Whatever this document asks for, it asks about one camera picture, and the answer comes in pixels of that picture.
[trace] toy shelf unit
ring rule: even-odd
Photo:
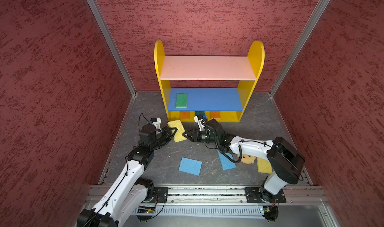
[[[155,44],[155,68],[169,121],[194,122],[196,112],[218,122],[239,122],[264,65],[264,46],[255,41],[248,56],[166,56]],[[172,89],[170,80],[238,80],[237,89]],[[176,108],[177,94],[187,94],[186,108]]]

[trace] blue sponge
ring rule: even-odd
[[[200,175],[201,161],[182,158],[180,163],[179,171],[190,173],[194,175]]]
[[[219,151],[218,152],[218,156],[220,157],[220,161],[221,161],[221,166],[223,167],[223,170],[227,170],[227,169],[231,169],[231,168],[236,168],[236,165],[235,163],[232,163],[231,161],[229,161],[222,153],[220,153]],[[230,153],[227,153],[227,155],[233,159],[232,157],[232,154]]]

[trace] pink shelf board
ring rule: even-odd
[[[256,80],[246,56],[165,56],[161,80]]]

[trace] blue shelf board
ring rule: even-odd
[[[187,94],[187,108],[176,109],[177,94]],[[242,111],[237,89],[171,89],[168,111]]]

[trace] marbled dark floor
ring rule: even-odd
[[[134,102],[131,117],[124,131],[112,167],[105,178],[106,183],[113,183],[125,165],[124,157],[137,145],[139,130],[137,121],[143,113],[147,119],[160,117],[162,126],[166,125],[167,116],[160,92],[139,92]],[[141,117],[142,127],[145,119]],[[276,136],[285,138],[285,134],[266,93],[252,95],[245,113],[239,123],[221,123],[224,131],[244,138],[258,140],[274,139]],[[197,128],[196,123],[183,123],[186,131]],[[202,161],[200,176],[179,171],[182,157]],[[155,157],[143,174],[144,178],[152,179],[155,184],[232,184],[261,185],[267,174],[257,171],[257,163],[237,164],[236,168],[223,170],[217,150],[207,149],[202,143],[184,140],[175,143],[173,140],[155,151]]]

